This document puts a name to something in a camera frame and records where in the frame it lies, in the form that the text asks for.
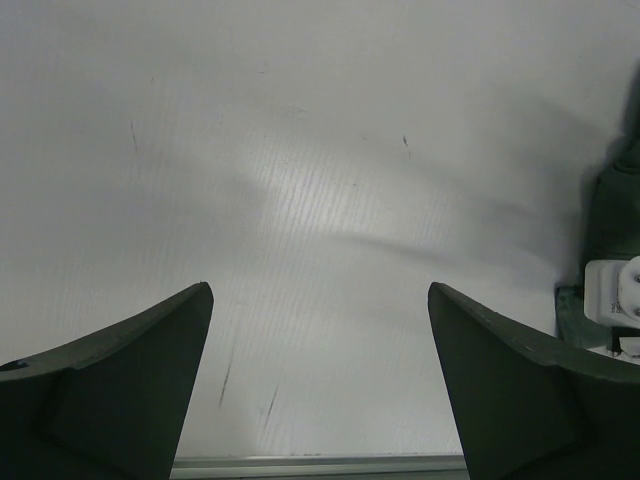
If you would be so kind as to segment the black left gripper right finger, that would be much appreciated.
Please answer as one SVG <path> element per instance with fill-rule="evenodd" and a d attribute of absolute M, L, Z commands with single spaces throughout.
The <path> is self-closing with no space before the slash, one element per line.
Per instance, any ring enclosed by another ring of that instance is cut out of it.
<path fill-rule="evenodd" d="M 443 283 L 428 311 L 472 479 L 636 479 L 639 367 L 574 347 Z"/>

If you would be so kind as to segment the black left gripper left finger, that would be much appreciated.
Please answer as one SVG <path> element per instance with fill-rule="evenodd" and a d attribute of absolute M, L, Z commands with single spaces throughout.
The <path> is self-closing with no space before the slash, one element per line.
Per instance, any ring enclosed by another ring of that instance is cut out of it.
<path fill-rule="evenodd" d="M 208 283 L 1 367 L 4 479 L 167 479 L 213 311 Z"/>

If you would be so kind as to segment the dark grey t shirt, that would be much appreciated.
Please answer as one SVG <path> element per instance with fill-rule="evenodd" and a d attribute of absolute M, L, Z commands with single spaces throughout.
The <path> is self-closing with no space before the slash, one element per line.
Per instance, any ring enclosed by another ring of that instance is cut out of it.
<path fill-rule="evenodd" d="M 639 72 L 628 88 L 621 134 L 607 148 L 602 167 L 581 191 L 576 273 L 554 291 L 556 331 L 573 346 L 610 347 L 612 332 L 583 313 L 585 269 L 594 260 L 629 260 L 639 254 Z"/>

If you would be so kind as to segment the aluminium mounting rail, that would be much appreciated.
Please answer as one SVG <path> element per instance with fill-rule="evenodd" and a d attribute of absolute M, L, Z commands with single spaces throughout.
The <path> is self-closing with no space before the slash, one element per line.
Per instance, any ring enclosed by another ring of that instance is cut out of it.
<path fill-rule="evenodd" d="M 453 455 L 264 456 L 183 458 L 172 479 L 467 479 Z"/>

